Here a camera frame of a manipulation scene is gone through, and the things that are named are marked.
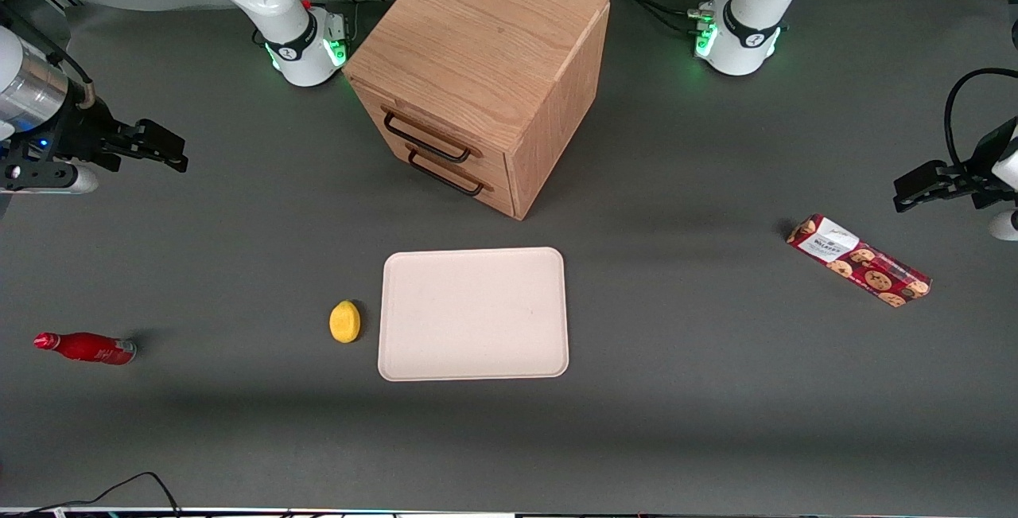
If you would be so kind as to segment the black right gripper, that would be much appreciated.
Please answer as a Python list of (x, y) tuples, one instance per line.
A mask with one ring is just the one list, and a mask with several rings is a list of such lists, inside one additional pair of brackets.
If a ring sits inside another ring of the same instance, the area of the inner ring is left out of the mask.
[(80, 111), (66, 105), (33, 129), (5, 123), (2, 142), (3, 191), (95, 191), (93, 170), (117, 171), (123, 157), (149, 160), (185, 173), (185, 140), (150, 119), (133, 127), (117, 122), (100, 104)]

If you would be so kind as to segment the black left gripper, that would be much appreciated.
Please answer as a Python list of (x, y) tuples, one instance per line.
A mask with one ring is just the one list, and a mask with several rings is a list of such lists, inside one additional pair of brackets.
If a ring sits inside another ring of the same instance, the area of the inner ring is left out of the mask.
[(1010, 118), (979, 138), (970, 159), (963, 162), (969, 187), (960, 169), (931, 160), (894, 181), (893, 203), (905, 213), (930, 202), (949, 202), (971, 195), (977, 210), (1000, 202), (1016, 203), (1016, 118)]

